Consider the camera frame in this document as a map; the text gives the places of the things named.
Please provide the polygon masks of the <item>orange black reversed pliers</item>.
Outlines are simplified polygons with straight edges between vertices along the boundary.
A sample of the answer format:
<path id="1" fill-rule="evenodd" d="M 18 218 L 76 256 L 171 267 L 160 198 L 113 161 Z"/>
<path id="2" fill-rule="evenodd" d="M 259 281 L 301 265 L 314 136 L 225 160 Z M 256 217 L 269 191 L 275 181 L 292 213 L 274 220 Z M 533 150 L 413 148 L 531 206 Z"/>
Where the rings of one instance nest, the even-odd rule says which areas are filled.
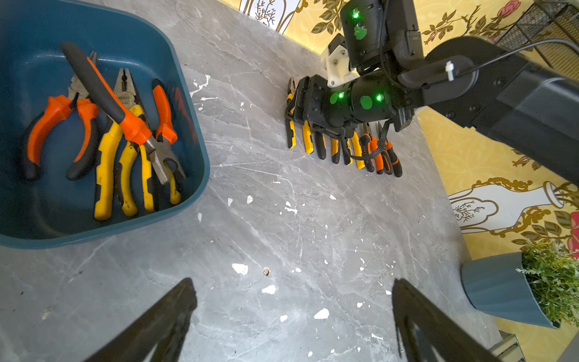
<path id="1" fill-rule="evenodd" d="M 170 143 L 156 140 L 146 123 L 122 104 L 93 61 L 80 47 L 71 42 L 64 42 L 60 47 L 95 104 L 121 127 L 126 140 L 146 148 L 160 183 L 164 185 L 170 181 L 167 170 L 171 170 L 176 182 L 180 185 L 184 184 L 185 172 L 179 163 L 179 158 L 173 153 Z"/>

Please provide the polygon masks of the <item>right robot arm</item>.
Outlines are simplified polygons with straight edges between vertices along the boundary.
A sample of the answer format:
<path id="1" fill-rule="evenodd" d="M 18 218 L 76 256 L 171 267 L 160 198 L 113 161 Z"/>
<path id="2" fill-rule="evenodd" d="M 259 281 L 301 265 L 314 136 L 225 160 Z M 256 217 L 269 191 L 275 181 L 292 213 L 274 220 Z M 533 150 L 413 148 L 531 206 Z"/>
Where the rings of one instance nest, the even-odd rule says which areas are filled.
<path id="1" fill-rule="evenodd" d="M 412 1 L 351 1 L 339 16 L 358 77 L 336 87 L 319 75 L 300 79 L 288 90 L 287 126 L 309 126 L 318 144 L 338 141 L 350 162 L 359 125 L 401 131 L 428 106 L 577 183 L 576 80 L 475 36 L 425 54 Z"/>

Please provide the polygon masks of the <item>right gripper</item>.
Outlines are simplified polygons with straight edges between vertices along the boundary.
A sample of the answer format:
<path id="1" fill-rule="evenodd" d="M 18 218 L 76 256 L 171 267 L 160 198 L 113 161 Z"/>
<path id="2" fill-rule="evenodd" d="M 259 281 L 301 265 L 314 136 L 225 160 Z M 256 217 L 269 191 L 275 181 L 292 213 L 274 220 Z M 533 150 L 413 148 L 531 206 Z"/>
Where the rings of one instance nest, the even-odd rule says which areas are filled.
<path id="1" fill-rule="evenodd" d="M 333 88 L 322 76 L 313 75 L 299 80 L 285 116 L 338 140 L 353 137 L 358 125 L 371 122 L 385 121 L 399 132 L 413 120 L 408 99 L 381 70 Z"/>

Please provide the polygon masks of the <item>teal plastic storage box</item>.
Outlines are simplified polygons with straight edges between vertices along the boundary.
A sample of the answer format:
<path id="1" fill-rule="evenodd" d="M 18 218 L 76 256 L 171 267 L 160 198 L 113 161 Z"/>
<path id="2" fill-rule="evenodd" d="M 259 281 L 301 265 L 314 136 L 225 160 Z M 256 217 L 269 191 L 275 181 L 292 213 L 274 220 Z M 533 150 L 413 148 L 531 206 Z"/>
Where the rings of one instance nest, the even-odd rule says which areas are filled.
<path id="1" fill-rule="evenodd" d="M 1 243 L 42 249 L 126 232 L 172 217 L 205 190 L 210 173 L 207 150 L 175 48 L 168 35 L 177 21 L 169 2 L 152 5 L 91 5 L 78 1 L 1 3 Z M 71 41 L 98 53 L 107 80 L 126 66 L 134 74 L 146 110 L 154 107 L 151 83 L 169 89 L 179 137 L 175 152 L 185 169 L 182 202 L 162 202 L 161 211 L 134 218 L 116 211 L 111 220 L 92 217 L 95 174 L 66 179 L 78 153 L 83 126 L 77 115 L 48 137 L 37 181 L 25 181 L 17 165 L 24 132 L 50 96 L 64 93 L 72 77 L 60 45 Z"/>

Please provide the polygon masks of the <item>yellow long-nose pliers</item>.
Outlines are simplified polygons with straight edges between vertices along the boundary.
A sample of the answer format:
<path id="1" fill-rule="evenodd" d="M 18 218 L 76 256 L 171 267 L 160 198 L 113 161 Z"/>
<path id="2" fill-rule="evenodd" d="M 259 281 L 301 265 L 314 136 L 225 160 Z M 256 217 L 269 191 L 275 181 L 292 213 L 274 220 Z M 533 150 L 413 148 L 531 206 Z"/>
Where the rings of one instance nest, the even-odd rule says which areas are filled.
<path id="1" fill-rule="evenodd" d="M 312 134 L 314 137 L 314 144 L 318 158 L 324 160 L 327 157 L 328 150 L 330 150 L 333 164 L 339 164 L 340 158 L 343 154 L 341 151 L 342 144 L 340 143 L 340 140 L 330 138 L 331 145 L 327 146 L 324 134 L 319 131 L 313 131 Z"/>

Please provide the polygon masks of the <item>yellow black large pliers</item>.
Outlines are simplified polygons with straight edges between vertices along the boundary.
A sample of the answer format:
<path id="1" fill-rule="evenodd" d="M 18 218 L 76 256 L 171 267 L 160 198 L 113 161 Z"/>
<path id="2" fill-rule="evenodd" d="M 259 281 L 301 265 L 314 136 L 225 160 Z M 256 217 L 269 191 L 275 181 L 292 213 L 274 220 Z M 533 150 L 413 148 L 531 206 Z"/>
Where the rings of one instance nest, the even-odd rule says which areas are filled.
<path id="1" fill-rule="evenodd" d="M 297 90 L 297 80 L 291 77 L 288 81 L 287 86 L 287 98 L 286 98 L 286 109 L 284 112 L 285 118 L 285 129 L 286 129 L 286 141 L 287 147 L 293 149 L 296 147 L 296 127 L 294 122 L 294 112 L 296 107 L 296 90 Z M 315 150 L 312 141 L 312 130 L 309 123 L 304 122 L 302 126 L 302 135 L 304 139 L 305 150 L 308 154 L 312 154 Z"/>

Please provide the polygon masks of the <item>yellow black combination pliers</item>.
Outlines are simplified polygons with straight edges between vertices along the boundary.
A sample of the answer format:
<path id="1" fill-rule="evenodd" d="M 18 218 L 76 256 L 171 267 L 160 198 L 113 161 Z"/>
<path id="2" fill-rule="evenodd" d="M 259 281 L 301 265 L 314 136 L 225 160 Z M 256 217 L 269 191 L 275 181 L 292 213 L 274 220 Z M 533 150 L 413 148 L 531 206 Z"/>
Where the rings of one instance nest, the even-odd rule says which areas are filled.
<path id="1" fill-rule="evenodd" d="M 357 131 L 354 131 L 353 137 L 351 138 L 352 146 L 354 147 L 354 156 L 357 157 L 356 165 L 359 170 L 363 170 L 366 166 L 363 160 L 360 157 L 363 155 L 361 145 L 360 145 L 360 138 L 357 134 Z"/>

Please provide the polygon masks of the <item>orange black combination pliers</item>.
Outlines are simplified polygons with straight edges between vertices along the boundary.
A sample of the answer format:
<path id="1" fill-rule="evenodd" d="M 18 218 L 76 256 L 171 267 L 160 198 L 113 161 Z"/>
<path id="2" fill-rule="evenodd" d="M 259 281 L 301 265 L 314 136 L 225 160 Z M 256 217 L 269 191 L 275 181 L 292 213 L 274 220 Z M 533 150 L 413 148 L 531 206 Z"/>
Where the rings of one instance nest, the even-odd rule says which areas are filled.
<path id="1" fill-rule="evenodd" d="M 378 138 L 372 135 L 369 123 L 363 124 L 363 136 L 360 138 L 360 145 L 363 156 L 372 155 L 378 150 Z M 364 164 L 366 170 L 369 172 L 375 171 L 377 174 L 392 174 L 394 171 L 390 158 L 385 150 L 379 155 L 376 155 L 372 160 L 366 160 Z"/>

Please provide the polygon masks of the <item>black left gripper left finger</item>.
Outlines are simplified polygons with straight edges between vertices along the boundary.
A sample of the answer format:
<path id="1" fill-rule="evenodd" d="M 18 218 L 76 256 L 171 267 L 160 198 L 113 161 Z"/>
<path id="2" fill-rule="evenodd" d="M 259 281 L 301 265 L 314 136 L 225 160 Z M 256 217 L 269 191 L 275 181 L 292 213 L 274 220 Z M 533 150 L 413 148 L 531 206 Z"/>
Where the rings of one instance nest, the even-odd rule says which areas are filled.
<path id="1" fill-rule="evenodd" d="M 197 307 L 193 282 L 184 278 L 88 361 L 178 361 Z"/>

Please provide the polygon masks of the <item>orange black long-nose pliers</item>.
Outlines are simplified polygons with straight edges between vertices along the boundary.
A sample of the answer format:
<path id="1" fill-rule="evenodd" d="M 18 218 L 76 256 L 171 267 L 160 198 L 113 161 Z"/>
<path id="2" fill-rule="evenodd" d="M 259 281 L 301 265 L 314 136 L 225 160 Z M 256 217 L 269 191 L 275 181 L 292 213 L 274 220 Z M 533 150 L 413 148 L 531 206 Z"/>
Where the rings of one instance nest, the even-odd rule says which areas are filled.
<path id="1" fill-rule="evenodd" d="M 392 143 L 385 138 L 385 151 L 382 153 L 384 157 L 388 157 L 388 164 L 390 165 L 390 174 L 394 174 L 396 177 L 403 176 L 403 170 L 401 166 L 401 162 L 394 151 Z"/>

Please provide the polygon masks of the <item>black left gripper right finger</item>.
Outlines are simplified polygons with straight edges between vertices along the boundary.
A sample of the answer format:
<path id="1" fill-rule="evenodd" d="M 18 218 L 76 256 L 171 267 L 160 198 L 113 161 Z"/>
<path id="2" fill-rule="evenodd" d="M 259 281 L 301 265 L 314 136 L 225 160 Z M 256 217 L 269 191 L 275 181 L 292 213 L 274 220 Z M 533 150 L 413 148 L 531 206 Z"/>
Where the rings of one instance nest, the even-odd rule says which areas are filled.
<path id="1" fill-rule="evenodd" d="M 392 287 L 400 354 L 408 361 L 497 361 L 406 279 Z"/>

